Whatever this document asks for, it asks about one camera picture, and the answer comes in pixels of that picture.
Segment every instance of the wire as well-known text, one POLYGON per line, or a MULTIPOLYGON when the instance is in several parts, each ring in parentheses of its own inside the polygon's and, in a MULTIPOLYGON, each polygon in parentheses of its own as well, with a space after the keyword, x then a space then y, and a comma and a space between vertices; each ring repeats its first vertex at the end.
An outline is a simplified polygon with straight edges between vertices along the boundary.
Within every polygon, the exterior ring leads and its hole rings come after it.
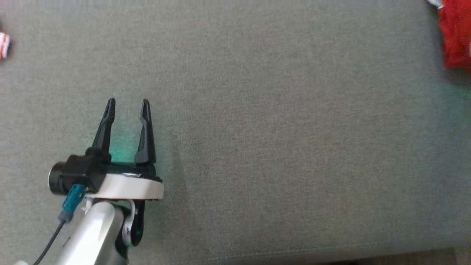
POLYGON ((49 248, 51 248, 52 246, 52 243, 54 242, 54 240, 56 239, 57 235, 59 234, 60 230, 62 229, 62 227, 64 226, 65 224, 65 221, 61 221, 59 226, 57 227, 56 231, 54 232, 54 234, 52 235, 51 237, 51 240, 49 240, 49 243, 48 245, 46 246, 46 248, 43 250, 43 252, 41 253, 41 256, 39 256, 38 260, 36 260, 36 262, 33 264, 33 265, 38 265, 39 262, 41 262, 41 260, 44 258, 44 256, 46 255, 46 253, 48 252, 49 248))

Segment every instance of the gray couch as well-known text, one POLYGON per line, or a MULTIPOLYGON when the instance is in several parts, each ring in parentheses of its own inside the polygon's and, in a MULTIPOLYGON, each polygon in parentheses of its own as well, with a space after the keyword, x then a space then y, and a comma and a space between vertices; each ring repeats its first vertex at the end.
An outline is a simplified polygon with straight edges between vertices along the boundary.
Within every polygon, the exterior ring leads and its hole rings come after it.
POLYGON ((151 102, 166 188, 132 265, 470 244, 471 81, 443 68, 425 1, 35 2, 0 11, 2 264, 42 251, 63 200, 48 171, 92 143, 109 97, 116 160, 151 102))

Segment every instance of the red fabric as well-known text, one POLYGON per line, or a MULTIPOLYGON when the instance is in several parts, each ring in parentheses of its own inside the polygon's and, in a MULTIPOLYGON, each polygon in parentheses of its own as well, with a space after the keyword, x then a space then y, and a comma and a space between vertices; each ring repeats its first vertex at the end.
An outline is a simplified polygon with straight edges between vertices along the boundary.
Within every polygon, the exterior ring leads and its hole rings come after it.
POLYGON ((471 0, 443 0, 439 16, 445 67, 471 74, 471 0))

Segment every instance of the red and white object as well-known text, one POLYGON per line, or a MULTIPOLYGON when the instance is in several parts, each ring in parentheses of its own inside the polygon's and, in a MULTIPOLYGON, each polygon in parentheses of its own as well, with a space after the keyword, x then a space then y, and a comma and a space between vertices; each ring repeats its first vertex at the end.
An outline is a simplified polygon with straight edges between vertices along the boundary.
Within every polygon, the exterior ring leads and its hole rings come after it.
POLYGON ((445 67, 471 74, 471 0, 441 0, 439 17, 445 67))
POLYGON ((0 32, 0 59, 6 59, 8 47, 10 46, 10 36, 0 32))

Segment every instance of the teal connector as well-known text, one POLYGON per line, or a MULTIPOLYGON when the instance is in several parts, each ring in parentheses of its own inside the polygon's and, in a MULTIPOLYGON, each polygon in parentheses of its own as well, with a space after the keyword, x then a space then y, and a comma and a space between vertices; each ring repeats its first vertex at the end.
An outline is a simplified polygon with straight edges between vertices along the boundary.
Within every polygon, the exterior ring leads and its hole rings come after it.
POLYGON ((65 222, 66 224, 70 223, 73 218, 73 213, 77 209, 77 206, 83 200, 85 196, 85 189, 82 185, 74 184, 65 198, 64 203, 62 204, 62 212, 59 214, 58 219, 65 222))

